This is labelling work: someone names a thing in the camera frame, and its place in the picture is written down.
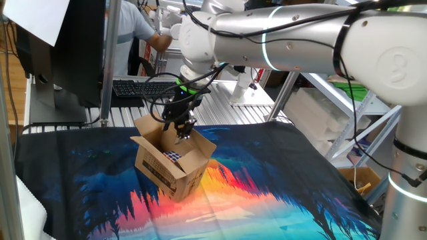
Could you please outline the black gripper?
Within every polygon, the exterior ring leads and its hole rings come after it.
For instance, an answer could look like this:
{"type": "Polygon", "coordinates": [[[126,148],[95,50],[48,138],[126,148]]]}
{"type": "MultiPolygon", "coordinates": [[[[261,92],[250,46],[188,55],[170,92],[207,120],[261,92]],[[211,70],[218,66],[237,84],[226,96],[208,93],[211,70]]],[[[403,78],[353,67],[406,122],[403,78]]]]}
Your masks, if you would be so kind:
{"type": "Polygon", "coordinates": [[[175,89],[175,95],[171,100],[172,104],[164,107],[162,118],[164,121],[174,123],[176,138],[174,143],[179,144],[182,139],[189,139],[194,124],[197,121],[195,117],[190,116],[196,107],[201,104],[202,96],[190,94],[182,89],[175,89]]]}

